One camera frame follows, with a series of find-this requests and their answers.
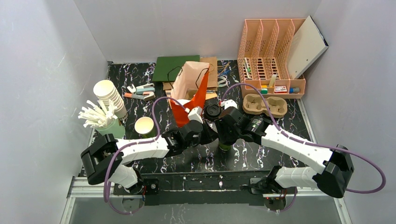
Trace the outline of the single green paper cup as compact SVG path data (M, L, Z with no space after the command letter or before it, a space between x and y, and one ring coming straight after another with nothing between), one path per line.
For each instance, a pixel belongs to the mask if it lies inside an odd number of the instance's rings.
M225 144L219 143L219 148L223 151L228 151L232 148L232 145L225 145Z

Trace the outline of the pulp cup carrier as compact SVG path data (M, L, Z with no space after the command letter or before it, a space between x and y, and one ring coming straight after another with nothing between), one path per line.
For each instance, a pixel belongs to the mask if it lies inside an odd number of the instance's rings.
M198 90L188 90L185 95L185 99L192 100Z

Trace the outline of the orange paper bag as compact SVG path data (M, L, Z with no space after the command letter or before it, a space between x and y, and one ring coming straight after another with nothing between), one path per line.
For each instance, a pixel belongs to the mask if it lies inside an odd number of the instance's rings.
M171 85L170 97L190 110L197 106L203 109L206 101L209 69L209 63L185 62Z

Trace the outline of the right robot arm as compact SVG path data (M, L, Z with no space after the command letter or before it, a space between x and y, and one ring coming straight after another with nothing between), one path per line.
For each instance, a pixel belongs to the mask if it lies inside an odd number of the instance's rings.
M233 145L237 140L254 142L285 153L306 164L304 168L274 166L270 174L251 186L263 193L291 187L319 189L334 198L342 198L354 172L346 149L342 152L312 146L310 141L279 131L273 122L255 115L249 118L238 109L225 109L214 121L219 143Z

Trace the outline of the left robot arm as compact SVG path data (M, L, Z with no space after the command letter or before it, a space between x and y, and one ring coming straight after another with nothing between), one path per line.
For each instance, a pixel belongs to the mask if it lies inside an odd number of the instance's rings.
M141 175L126 165L146 158L166 158L181 154L197 145L206 145L218 138L206 122L189 121L183 127L170 129L160 135L139 140L117 139L106 134L81 153L85 174L90 185L105 180L134 188L142 182Z

